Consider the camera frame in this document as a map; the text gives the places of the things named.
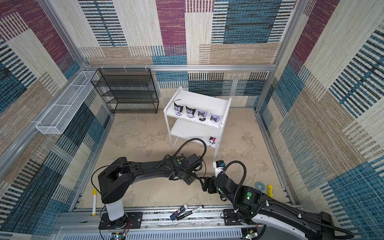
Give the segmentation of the purple hood Kuromi figure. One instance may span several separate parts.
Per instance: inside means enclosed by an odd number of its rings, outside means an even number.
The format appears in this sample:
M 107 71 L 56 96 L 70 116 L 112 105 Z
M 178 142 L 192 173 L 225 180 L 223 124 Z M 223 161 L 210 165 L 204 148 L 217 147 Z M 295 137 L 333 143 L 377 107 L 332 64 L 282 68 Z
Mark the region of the purple hood Kuromi figure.
M 211 113 L 210 121 L 214 124 L 217 124 L 220 121 L 221 117 Z

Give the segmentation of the striped purple Kuromi figure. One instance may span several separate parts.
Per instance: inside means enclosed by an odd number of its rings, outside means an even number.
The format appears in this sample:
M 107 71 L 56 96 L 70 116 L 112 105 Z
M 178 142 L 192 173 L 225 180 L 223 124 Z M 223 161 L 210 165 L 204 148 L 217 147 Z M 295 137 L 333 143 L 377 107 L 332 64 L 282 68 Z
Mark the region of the striped purple Kuromi figure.
M 186 114 L 189 119 L 193 119 L 195 117 L 195 112 L 196 112 L 196 109 L 186 106 Z

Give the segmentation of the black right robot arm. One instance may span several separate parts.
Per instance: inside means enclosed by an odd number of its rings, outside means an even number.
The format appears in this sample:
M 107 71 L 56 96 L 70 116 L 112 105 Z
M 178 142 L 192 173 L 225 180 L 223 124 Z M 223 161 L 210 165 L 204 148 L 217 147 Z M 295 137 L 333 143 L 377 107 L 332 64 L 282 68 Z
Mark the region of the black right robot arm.
M 238 184 L 227 176 L 228 168 L 234 164 L 243 168 L 243 176 Z M 228 164 L 217 162 L 214 167 L 215 175 L 200 181 L 202 188 L 210 194 L 218 193 L 229 201 L 241 223 L 272 227 L 300 240 L 350 240 L 355 237 L 351 231 L 336 227 L 331 215 L 326 212 L 305 212 L 245 186 L 247 168 L 240 161 Z

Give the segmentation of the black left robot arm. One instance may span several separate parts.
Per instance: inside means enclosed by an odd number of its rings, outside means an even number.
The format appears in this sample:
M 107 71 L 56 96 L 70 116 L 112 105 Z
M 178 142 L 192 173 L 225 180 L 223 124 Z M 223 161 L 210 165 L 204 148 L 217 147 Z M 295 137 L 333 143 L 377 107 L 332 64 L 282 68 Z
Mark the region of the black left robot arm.
M 195 154 L 179 157 L 182 148 L 190 142 L 198 141 L 204 146 L 201 156 Z M 182 180 L 188 186 L 199 180 L 195 174 L 203 167 L 203 157 L 207 151 L 207 144 L 198 138 L 187 140 L 173 155 L 165 155 L 162 160 L 154 162 L 129 162 L 126 157 L 116 159 L 112 164 L 102 166 L 98 175 L 99 187 L 96 188 L 105 205 L 110 222 L 126 219 L 123 196 L 129 186 L 138 181 L 167 178 L 171 181 Z

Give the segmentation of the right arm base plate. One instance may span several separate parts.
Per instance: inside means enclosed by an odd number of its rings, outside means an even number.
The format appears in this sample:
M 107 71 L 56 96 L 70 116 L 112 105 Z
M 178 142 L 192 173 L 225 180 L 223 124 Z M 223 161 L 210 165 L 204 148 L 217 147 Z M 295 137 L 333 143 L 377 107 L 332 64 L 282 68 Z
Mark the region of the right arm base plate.
M 243 223 L 239 221 L 238 215 L 233 209 L 224 209 L 221 214 L 221 218 L 224 220 L 225 226 L 243 225 Z

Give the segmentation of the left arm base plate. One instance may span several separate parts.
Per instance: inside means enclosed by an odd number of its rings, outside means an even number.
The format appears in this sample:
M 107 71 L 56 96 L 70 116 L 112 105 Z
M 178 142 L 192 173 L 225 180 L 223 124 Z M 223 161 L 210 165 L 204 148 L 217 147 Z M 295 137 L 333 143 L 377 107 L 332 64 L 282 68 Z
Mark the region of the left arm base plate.
M 109 214 L 104 213 L 99 224 L 99 230 L 122 231 L 128 229 L 139 229 L 142 224 L 142 217 L 142 212 L 125 212 L 122 218 L 111 221 L 109 219 Z

